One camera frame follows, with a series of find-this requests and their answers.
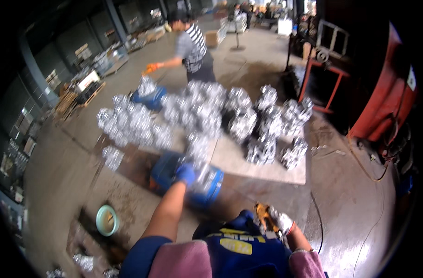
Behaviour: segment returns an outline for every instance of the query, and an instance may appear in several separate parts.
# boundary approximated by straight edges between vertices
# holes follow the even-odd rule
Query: blue apron
[[[250,211],[200,238],[208,244],[213,277],[292,277],[291,251],[279,239],[261,235]]]

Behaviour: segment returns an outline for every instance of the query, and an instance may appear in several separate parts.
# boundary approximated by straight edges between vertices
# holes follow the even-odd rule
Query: black hair
[[[186,11],[184,10],[176,10],[176,11],[170,12],[166,17],[166,20],[168,22],[175,22],[180,20],[183,23],[187,23],[187,22],[190,22],[191,16],[187,14]]]

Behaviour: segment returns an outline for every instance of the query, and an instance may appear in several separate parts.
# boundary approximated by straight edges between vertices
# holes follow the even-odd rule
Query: striped shirt
[[[195,73],[201,68],[206,52],[204,36],[196,24],[181,32],[176,40],[176,56],[183,59],[188,72]]]

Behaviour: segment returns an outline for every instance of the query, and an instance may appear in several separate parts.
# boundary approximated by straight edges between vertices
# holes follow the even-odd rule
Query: white glove
[[[269,207],[268,213],[270,214],[282,234],[288,235],[289,232],[292,230],[292,227],[295,225],[295,222],[290,219],[287,214],[277,211],[272,205]]]

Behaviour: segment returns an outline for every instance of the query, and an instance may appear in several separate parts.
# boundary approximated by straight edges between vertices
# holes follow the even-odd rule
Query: green bowl
[[[108,213],[113,216],[114,223],[108,224]],[[109,237],[119,229],[119,218],[114,209],[109,205],[103,205],[99,208],[96,216],[97,230],[105,237]]]

